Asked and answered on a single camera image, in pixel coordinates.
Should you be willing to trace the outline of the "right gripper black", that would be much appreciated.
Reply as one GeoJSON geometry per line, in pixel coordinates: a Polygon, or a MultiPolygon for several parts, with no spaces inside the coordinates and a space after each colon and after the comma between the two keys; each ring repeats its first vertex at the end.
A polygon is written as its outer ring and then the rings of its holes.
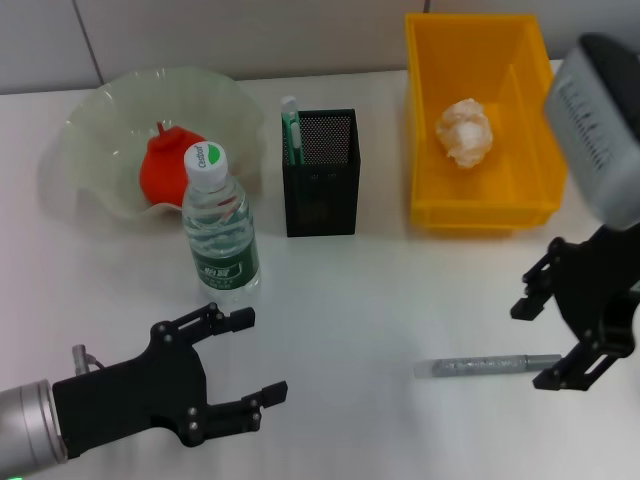
{"type": "Polygon", "coordinates": [[[588,391],[618,358],[634,351],[638,226],[624,231],[602,226],[579,244],[556,237],[522,282],[524,296],[511,308],[511,318],[535,320],[554,295],[562,318],[580,341],[534,378],[536,389],[588,391]]]}

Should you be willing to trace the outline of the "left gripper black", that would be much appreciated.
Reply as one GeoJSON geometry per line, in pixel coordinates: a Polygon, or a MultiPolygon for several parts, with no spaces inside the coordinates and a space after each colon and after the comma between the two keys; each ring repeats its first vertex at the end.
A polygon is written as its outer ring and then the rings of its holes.
{"type": "MultiPolygon", "coordinates": [[[[224,314],[209,303],[151,329],[145,351],[134,359],[53,384],[56,412],[68,456],[151,428],[175,433],[187,446],[188,410],[207,404],[206,376],[193,345],[211,336],[255,326],[253,308],[224,314]]],[[[205,435],[232,436],[260,429],[262,410],[284,403],[286,381],[240,400],[207,408],[205,435]]]]}

